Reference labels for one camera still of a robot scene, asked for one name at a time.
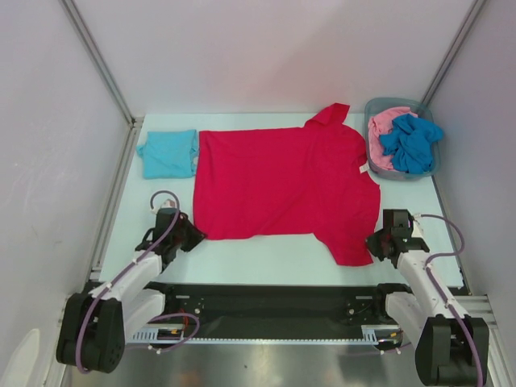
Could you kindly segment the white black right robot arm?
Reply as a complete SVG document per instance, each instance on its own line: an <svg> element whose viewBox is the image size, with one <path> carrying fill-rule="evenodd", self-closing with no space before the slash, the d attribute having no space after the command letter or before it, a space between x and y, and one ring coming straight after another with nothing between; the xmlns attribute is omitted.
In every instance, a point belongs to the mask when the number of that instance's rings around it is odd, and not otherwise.
<svg viewBox="0 0 516 387"><path fill-rule="evenodd" d="M415 349L415 366L426 386L483 386L487 381L489 327L472 316L434 270L438 258L416 231L408 210L384 210L383 226L366 239L368 251L389 260L405 284L377 286L372 315L393 320Z"/></svg>

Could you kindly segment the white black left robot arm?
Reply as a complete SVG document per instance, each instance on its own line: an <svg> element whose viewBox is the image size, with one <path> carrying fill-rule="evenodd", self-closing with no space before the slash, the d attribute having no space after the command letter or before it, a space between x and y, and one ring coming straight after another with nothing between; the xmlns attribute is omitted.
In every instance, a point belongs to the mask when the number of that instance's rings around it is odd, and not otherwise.
<svg viewBox="0 0 516 387"><path fill-rule="evenodd" d="M146 231L120 273L68 299L56 361L84 373L113 372L137 331L151 321L166 323L177 316L177 301L153 281L178 252L190 252L204 239L187 214L172 207L159 209L154 227Z"/></svg>

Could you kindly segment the red t-shirt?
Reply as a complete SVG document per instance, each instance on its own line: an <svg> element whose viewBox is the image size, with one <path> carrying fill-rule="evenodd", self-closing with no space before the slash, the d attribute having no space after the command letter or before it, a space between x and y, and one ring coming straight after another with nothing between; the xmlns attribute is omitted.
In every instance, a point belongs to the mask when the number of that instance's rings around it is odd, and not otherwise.
<svg viewBox="0 0 516 387"><path fill-rule="evenodd" d="M381 190L348 111L335 103L300 127L202 131L196 227L212 240L312 234L337 264L371 264Z"/></svg>

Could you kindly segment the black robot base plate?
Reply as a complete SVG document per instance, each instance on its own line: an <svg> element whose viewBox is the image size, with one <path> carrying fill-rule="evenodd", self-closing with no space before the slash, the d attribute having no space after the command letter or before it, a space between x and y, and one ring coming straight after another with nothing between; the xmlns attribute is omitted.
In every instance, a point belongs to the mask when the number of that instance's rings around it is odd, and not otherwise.
<svg viewBox="0 0 516 387"><path fill-rule="evenodd" d="M376 286L179 285L152 282L165 294L165 311L200 316L202 323L221 318L322 318L351 326L390 323L386 296L412 294L408 285Z"/></svg>

